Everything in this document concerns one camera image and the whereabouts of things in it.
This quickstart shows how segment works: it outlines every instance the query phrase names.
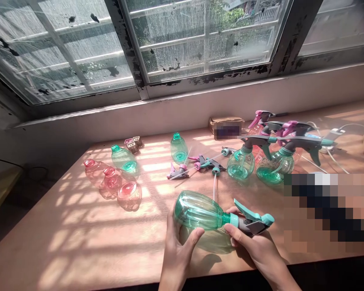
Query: plastic bottle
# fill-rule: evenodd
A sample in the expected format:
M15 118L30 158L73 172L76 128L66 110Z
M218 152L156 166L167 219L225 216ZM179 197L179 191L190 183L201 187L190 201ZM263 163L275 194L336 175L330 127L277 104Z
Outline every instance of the plastic bottle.
M271 154L272 159L263 158L256 168L258 178L268 185L279 184L283 181L285 174L291 174L294 169L293 154L296 148L306 150L313 162L320 166L318 151L323 146L331 146L333 141L328 139L316 139L312 137L278 137L286 145L279 151Z
M307 132L316 130L310 124L307 124L305 122L299 122L299 121L296 121L296 120L290 120L289 122L286 122L283 125L283 129L284 129L284 132L283 132L283 135L282 135L283 137L289 136L290 134L291 134L291 137L295 137L295 136L302 137L302 136L306 136ZM301 155L303 153L303 149L302 148L296 148L295 153L296 153L296 155L293 156L294 164L296 164L299 161L299 159L301 158Z
M134 173L136 171L137 162L133 154L119 147L118 145L113 145L112 149L112 162L114 166L118 169L122 169L129 173Z
M136 181L133 177L131 181L128 181L124 177L123 171L120 169L114 169L112 167L106 168L104 170L104 175L105 187L108 189L111 195L117 197L119 202L122 200L126 201L129 199L129 197L133 196L137 187Z
M271 113L270 111L266 110L257 110L255 114L256 114L255 119L248 126L250 131L247 133L247 136L260 135L261 131L264 128L263 123L267 122L270 119L270 117L275 116L274 113ZM252 154L256 157L259 154L259 152L260 152L259 147L254 146L252 149Z
M92 159L87 159L84 161L85 165L85 175L89 181L98 189L105 188L103 184L104 180L104 170L109 166L100 161L95 161Z
M242 138L244 141L241 149L235 151L228 160L227 172L229 176L236 180L247 179L255 168L255 158L252 154L253 146L256 145L263 149L265 155L269 158L269 144L276 142L276 138L263 135L249 135Z
M179 133L175 133L170 142L171 157L177 164L183 164L187 158L187 145Z
M269 214L264 214L261 217L240 204L236 199L234 202L245 215L245 218L238 217L233 213L225 213L215 201L205 195L184 190L177 198L174 219L188 228L201 227L204 230L216 230L226 223L231 223L250 236L261 233L275 221Z

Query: finger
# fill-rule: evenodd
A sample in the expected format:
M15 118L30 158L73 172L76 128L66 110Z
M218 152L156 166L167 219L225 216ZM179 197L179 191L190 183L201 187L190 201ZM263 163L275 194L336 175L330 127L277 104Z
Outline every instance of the finger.
M237 241L235 241L235 239L233 237L231 237L231 245L233 247L238 247L239 246L239 243Z
M225 224L225 230L229 233L229 235L239 244L247 249L247 251L253 248L254 241L246 236L240 229L235 227L232 224Z
M237 208L237 206L232 206L231 208L229 208L227 211L225 211L226 213L241 213L240 210Z
M204 233L205 230L203 228L196 228L190 233L189 237L187 238L187 241L183 245L183 248L186 250L187 255L189 257L191 257L195 245L198 243L199 239Z
M166 230L167 239L172 239L173 237L175 237L174 205L175 203L173 204L173 207L169 210L167 214L167 230Z

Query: wooden table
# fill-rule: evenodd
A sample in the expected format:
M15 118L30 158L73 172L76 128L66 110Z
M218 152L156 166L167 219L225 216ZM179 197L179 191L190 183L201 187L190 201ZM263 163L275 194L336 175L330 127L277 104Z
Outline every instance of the wooden table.
M283 119L298 117L316 122L326 133L328 128L353 121L364 124L364 102ZM348 128L348 133L337 140L342 150L335 157L350 173L364 173L359 135L363 132L361 128ZM214 157L221 146L242 145L240 140L215 141L208 129L181 132L181 136L193 147L190 155ZM87 158L112 164L110 147L115 143L122 146L123 141L90 147L0 243L0 291L95 290L158 282L166 213L182 190L211 196L213 185L210 172L193 171L185 180L166 179L171 138L171 133L143 137L145 147L137 155L142 201L135 212L123 210L113 200L104 200L87 181L82 165ZM217 160L226 165L228 158ZM338 171L328 158L321 161L328 172ZM317 169L301 160L296 171ZM364 242L334 242L334 234L322 230L322 221L314 219L314 209L300 208L299 198L284 196L283 188L271 189L255 174L247 183L238 183L221 173L216 188L217 202L223 209L231 207L236 198L252 211L270 213L275 218L270 233L289 264L364 255ZM356 199L352 197L351 201L359 207ZM364 206L358 215L364 218ZM219 230L206 233L200 240L193 253L191 276L250 269L248 255L233 249L229 237Z

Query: glass pane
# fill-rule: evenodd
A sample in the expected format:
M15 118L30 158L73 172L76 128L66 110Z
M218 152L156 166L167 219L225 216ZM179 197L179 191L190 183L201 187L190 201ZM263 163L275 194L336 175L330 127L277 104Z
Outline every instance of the glass pane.
M149 82L267 63L291 0L127 0Z
M299 55L364 45L364 0L324 0Z
M31 105L135 85L103 0L0 1L0 73Z

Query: wall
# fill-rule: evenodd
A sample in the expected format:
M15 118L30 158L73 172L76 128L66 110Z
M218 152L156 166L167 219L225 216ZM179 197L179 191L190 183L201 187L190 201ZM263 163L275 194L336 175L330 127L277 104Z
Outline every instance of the wall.
M364 64L27 122L0 130L0 158L64 171L99 141L202 128L211 116L251 120L258 109L301 112L361 99Z

